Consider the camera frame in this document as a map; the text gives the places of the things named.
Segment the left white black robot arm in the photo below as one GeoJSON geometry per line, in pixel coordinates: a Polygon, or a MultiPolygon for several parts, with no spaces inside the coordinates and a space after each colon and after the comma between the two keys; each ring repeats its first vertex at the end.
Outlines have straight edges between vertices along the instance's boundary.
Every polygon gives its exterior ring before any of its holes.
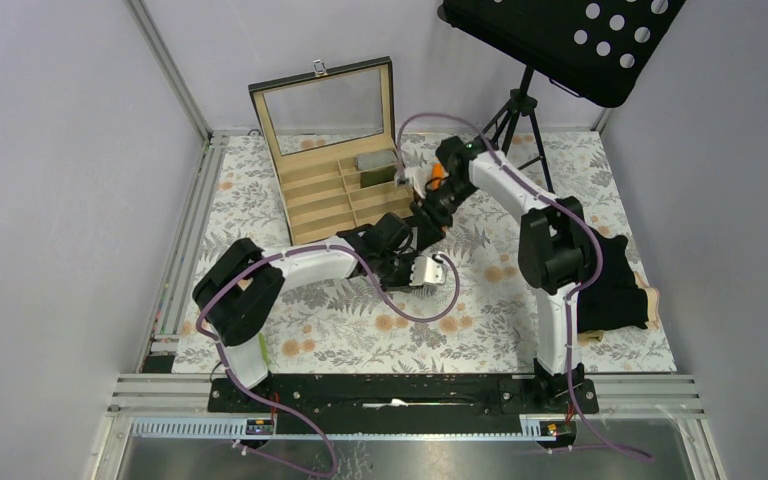
{"type": "Polygon", "coordinates": [[[197,322],[200,330],[220,345],[220,362],[237,378],[232,398],[248,411],[269,401],[259,334],[281,294],[355,277],[375,281],[384,291],[407,287],[418,256],[411,241],[408,221],[394,213],[292,248],[267,250],[249,238],[235,241],[192,291],[204,316],[197,322]]]}

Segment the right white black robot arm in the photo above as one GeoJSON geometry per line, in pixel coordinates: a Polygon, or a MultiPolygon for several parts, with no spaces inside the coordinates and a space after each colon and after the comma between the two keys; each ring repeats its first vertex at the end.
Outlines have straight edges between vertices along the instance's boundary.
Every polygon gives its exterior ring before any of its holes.
{"type": "Polygon", "coordinates": [[[602,248],[583,219],[581,203],[540,187],[484,138],[470,143],[445,139],[436,152],[441,172],[407,168],[414,190],[411,206],[419,248],[440,241],[453,225],[458,208],[481,191],[519,226],[518,269],[535,291],[538,340],[530,394],[543,410],[565,405],[582,412],[588,381],[577,351],[577,303],[604,266],[602,248]]]}

